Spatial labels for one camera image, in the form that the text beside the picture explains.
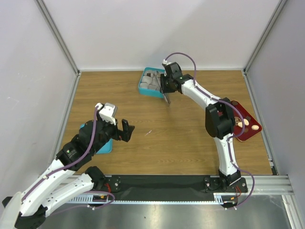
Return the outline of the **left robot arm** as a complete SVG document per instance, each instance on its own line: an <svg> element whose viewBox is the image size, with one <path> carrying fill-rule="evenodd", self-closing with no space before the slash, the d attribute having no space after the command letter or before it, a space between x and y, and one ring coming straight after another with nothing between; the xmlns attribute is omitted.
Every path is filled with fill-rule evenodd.
<svg viewBox="0 0 305 229"><path fill-rule="evenodd" d="M62 188L58 186L91 161L111 139L128 142L135 127L125 119L122 120L122 127L120 130L117 125L103 120L86 122L38 180L21 193L20 200L4 198L0 227L37 229L56 209L79 194L97 191L109 196L108 180L97 167L89 167L79 178Z"/></svg>

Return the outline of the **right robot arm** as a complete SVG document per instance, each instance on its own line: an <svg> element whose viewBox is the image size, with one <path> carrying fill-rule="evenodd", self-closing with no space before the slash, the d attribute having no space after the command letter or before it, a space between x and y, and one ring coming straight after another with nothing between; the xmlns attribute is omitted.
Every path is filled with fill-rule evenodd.
<svg viewBox="0 0 305 229"><path fill-rule="evenodd" d="M205 110L205 129L214 139L219 157L219 185L223 191L232 191L241 179L233 146L234 106L228 98L213 95L201 87L194 77L183 74L178 63L164 60L163 67L165 73L160 76L161 92L179 92Z"/></svg>

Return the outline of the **metal tongs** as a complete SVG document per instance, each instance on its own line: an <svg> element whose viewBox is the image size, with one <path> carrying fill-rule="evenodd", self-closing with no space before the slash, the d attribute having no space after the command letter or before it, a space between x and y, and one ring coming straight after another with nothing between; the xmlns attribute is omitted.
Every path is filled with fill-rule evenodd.
<svg viewBox="0 0 305 229"><path fill-rule="evenodd" d="M160 87L160 93L162 93L163 98L165 102L168 104L168 106L171 104L171 101L169 99L168 94L166 93L166 85L165 85L165 73L161 73L160 76L158 76L158 85Z"/></svg>

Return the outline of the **teal box lid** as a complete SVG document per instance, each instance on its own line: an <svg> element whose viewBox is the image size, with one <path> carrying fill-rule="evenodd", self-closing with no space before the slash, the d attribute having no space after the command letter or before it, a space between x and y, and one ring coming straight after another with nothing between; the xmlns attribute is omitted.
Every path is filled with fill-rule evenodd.
<svg viewBox="0 0 305 229"><path fill-rule="evenodd" d="M110 153L112 150L112 141L110 138L102 134L104 124L101 122L96 123L95 136L92 144L92 148L97 154L106 154ZM79 129L79 140L84 146L84 149L87 149L91 141L93 129L93 121L88 124L82 124Z"/></svg>

